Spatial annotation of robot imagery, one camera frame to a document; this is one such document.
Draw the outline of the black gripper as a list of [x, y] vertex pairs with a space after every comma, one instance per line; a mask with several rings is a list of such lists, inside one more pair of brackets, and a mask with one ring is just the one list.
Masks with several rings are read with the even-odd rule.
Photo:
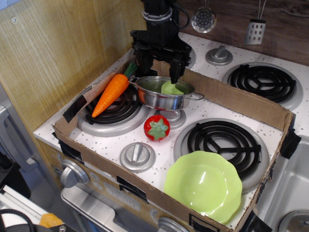
[[146, 22], [147, 30], [133, 30], [133, 48], [140, 71], [147, 74], [153, 61], [170, 63], [169, 75], [175, 84], [183, 76], [185, 67], [190, 62], [191, 46], [179, 38], [179, 15], [173, 14], [163, 23]]

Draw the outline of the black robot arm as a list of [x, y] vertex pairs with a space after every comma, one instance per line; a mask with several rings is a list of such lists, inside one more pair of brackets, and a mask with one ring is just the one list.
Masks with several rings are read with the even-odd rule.
[[173, 84], [183, 76], [190, 64], [191, 46], [179, 37], [179, 11], [187, 11], [175, 0], [144, 0], [142, 16], [147, 30], [133, 30], [132, 47], [135, 51], [140, 70], [147, 74], [154, 60], [170, 64], [169, 76]]

